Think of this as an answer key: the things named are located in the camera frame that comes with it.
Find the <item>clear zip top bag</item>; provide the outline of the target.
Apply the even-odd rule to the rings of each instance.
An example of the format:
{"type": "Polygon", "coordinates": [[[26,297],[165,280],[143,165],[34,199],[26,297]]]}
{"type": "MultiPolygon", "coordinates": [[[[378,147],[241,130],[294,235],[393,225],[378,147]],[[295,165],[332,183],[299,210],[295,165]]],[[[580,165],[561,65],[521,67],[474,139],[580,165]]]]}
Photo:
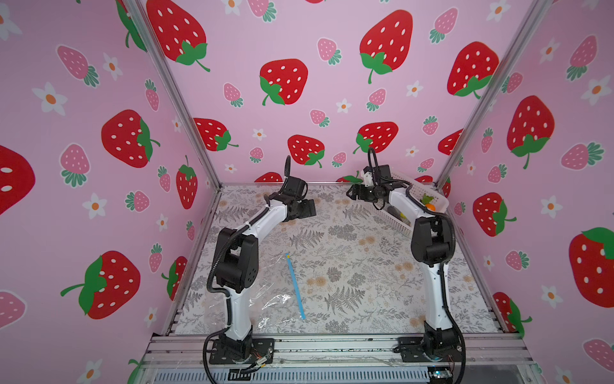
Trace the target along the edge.
{"type": "Polygon", "coordinates": [[[257,329],[307,320],[301,284],[289,252],[266,260],[253,285],[242,294],[257,329]]]}

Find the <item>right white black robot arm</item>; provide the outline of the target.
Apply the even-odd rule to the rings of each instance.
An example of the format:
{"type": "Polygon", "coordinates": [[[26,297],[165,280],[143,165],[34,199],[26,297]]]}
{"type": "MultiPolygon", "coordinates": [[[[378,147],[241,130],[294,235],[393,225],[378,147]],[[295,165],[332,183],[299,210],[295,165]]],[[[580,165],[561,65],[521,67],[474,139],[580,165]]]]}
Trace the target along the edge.
{"type": "Polygon", "coordinates": [[[421,348],[433,361],[464,350],[464,339],[449,309],[448,270],[456,251],[455,231],[449,216],[412,195],[411,182],[393,179],[388,166],[366,166],[364,181],[350,187],[351,200],[382,201],[412,224],[411,252],[425,280],[425,332],[421,348]]]}

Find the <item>aluminium frame post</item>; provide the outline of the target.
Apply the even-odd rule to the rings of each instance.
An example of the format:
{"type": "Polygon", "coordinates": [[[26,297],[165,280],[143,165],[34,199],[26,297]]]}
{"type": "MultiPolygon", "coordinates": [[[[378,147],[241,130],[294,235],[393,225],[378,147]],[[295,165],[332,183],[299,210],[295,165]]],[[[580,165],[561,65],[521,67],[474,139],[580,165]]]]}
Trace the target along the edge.
{"type": "Polygon", "coordinates": [[[455,145],[452,155],[449,157],[445,167],[435,182],[435,186],[441,190],[445,181],[451,176],[455,165],[463,155],[468,144],[470,144],[476,130],[480,127],[482,121],[489,113],[489,107],[500,94],[500,88],[506,80],[508,73],[515,67],[518,60],[521,58],[525,48],[530,43],[532,37],[536,33],[543,18],[548,13],[552,2],[547,0],[535,0],[527,10],[522,19],[513,39],[508,45],[507,51],[500,60],[493,79],[489,82],[486,92],[481,97],[481,100],[476,104],[468,122],[465,123],[463,133],[461,134],[457,145],[455,145]]]}
{"type": "Polygon", "coordinates": [[[154,30],[152,29],[152,25],[147,18],[145,6],[141,1],[135,0],[126,1],[126,6],[131,13],[131,17],[138,30],[138,33],[141,35],[142,41],[146,45],[146,49],[154,63],[156,70],[158,71],[164,88],[166,88],[167,94],[169,94],[169,99],[177,112],[177,116],[182,123],[187,137],[190,139],[190,143],[198,156],[199,162],[206,171],[214,190],[220,191],[222,184],[219,177],[217,177],[217,173],[211,161],[209,160],[206,147],[201,140],[200,134],[198,133],[198,128],[193,121],[189,109],[185,104],[185,100],[182,97],[181,91],[179,90],[174,76],[170,71],[168,63],[166,62],[166,56],[164,56],[160,46],[158,45],[158,40],[153,32],[154,30]]]}

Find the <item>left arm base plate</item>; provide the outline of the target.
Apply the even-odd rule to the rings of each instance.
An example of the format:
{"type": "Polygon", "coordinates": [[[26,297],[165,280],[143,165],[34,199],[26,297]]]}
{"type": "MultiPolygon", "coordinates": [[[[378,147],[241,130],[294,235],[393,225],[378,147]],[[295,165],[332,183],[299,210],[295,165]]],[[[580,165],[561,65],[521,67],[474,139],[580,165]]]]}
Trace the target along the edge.
{"type": "Polygon", "coordinates": [[[208,363],[213,365],[254,364],[264,359],[263,363],[273,361],[275,339],[247,338],[240,342],[229,338],[215,340],[209,353],[208,363]]]}

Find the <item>green leaf toy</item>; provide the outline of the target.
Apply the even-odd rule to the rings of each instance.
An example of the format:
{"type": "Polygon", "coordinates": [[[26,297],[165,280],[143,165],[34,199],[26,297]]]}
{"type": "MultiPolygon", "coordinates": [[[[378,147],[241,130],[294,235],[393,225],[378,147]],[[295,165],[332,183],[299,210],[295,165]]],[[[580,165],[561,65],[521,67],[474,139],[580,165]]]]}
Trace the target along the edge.
{"type": "Polygon", "coordinates": [[[422,198],[421,198],[421,202],[422,202],[423,204],[425,204],[425,205],[426,205],[427,203],[431,203],[431,201],[433,201],[433,200],[434,200],[433,196],[430,196],[430,195],[427,195],[427,194],[423,194],[423,196],[422,196],[422,198]]]}

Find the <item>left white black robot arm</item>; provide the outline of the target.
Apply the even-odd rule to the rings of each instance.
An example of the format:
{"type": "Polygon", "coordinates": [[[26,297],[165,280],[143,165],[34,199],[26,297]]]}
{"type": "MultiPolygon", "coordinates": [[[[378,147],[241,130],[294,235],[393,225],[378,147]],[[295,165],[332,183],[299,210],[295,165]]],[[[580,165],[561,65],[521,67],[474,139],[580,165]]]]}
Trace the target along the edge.
{"type": "Polygon", "coordinates": [[[307,182],[287,176],[279,191],[265,197],[254,217],[240,227],[222,229],[217,237],[206,289],[224,295],[226,326],[219,333],[219,349],[235,358],[248,358],[254,345],[249,292],[259,272],[259,243],[283,222],[316,215],[307,191],[307,182]]]}

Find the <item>white plastic basket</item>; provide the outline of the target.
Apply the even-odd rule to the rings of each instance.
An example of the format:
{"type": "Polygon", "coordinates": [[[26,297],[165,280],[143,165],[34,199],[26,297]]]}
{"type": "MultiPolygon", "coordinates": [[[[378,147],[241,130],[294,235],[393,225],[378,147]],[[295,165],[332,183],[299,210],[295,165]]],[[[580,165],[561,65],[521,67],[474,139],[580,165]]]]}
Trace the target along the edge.
{"type": "MultiPolygon", "coordinates": [[[[411,195],[420,203],[423,203],[427,208],[434,208],[435,211],[439,213],[445,213],[447,211],[449,207],[449,200],[447,200],[444,195],[436,191],[435,186],[431,182],[423,184],[415,179],[411,179],[405,174],[397,172],[394,168],[391,169],[390,173],[394,179],[402,179],[410,182],[412,184],[410,191],[411,195]]],[[[395,227],[402,233],[409,236],[413,230],[413,222],[416,215],[413,214],[411,218],[408,218],[401,208],[395,205],[390,205],[389,203],[386,205],[385,211],[387,214],[392,216],[392,220],[395,222],[395,227]]]]}

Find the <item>right aluminium frame post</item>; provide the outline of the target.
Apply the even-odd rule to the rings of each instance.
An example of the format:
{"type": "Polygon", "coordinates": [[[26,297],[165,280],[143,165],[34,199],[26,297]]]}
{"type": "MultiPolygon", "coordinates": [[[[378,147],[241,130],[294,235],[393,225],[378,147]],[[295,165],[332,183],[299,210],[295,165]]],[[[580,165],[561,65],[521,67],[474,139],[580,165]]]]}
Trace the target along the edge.
{"type": "Polygon", "coordinates": [[[552,2],[547,0],[535,0],[527,10],[522,19],[513,39],[508,45],[507,51],[500,60],[493,79],[489,82],[486,92],[481,97],[481,100],[476,104],[468,122],[465,123],[463,133],[461,134],[457,145],[455,145],[452,155],[449,157],[445,167],[435,182],[435,186],[441,190],[445,181],[451,176],[455,165],[463,155],[468,144],[470,144],[476,130],[480,127],[482,121],[489,113],[489,107],[500,94],[500,88],[506,80],[508,73],[515,67],[518,60],[521,58],[525,48],[530,43],[532,37],[536,33],[543,18],[548,13],[552,2]]]}

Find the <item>left aluminium frame post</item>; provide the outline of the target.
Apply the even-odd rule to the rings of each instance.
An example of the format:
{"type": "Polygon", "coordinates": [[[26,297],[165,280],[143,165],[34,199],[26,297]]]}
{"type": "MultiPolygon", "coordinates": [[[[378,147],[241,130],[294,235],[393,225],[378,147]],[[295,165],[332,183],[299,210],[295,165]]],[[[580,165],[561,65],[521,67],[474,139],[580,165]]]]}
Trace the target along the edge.
{"type": "Polygon", "coordinates": [[[182,97],[181,91],[179,90],[174,76],[170,71],[168,63],[166,62],[166,56],[164,56],[160,46],[158,45],[158,40],[153,32],[154,30],[152,29],[152,25],[147,18],[145,6],[141,1],[135,0],[126,1],[126,6],[131,13],[131,17],[138,30],[138,33],[141,35],[142,41],[146,45],[146,49],[154,63],[156,70],[158,71],[164,88],[166,88],[167,94],[169,94],[169,99],[177,112],[177,116],[182,123],[187,137],[190,139],[190,143],[198,156],[199,162],[206,171],[214,190],[220,191],[222,184],[219,177],[217,177],[217,173],[211,161],[209,160],[206,147],[201,140],[200,134],[198,133],[198,128],[193,121],[189,109],[185,104],[185,100],[182,97]]]}

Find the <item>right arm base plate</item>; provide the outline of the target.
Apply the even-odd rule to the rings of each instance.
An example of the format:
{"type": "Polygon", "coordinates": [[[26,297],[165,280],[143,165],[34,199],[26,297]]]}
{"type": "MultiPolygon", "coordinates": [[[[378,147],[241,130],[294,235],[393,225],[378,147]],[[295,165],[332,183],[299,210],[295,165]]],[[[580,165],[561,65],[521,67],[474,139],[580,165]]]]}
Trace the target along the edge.
{"type": "Polygon", "coordinates": [[[399,337],[393,353],[404,363],[462,363],[466,355],[460,346],[438,347],[423,337],[399,337]]]}

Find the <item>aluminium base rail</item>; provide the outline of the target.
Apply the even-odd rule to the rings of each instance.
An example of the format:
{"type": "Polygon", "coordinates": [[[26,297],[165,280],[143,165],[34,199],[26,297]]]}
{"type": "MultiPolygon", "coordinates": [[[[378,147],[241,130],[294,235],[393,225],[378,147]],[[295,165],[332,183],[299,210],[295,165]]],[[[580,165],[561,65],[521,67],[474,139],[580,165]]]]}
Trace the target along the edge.
{"type": "Polygon", "coordinates": [[[543,383],[515,334],[467,334],[466,357],[432,362],[394,352],[398,334],[274,334],[271,360],[251,374],[239,364],[203,366],[205,339],[155,337],[137,383],[543,383]]]}

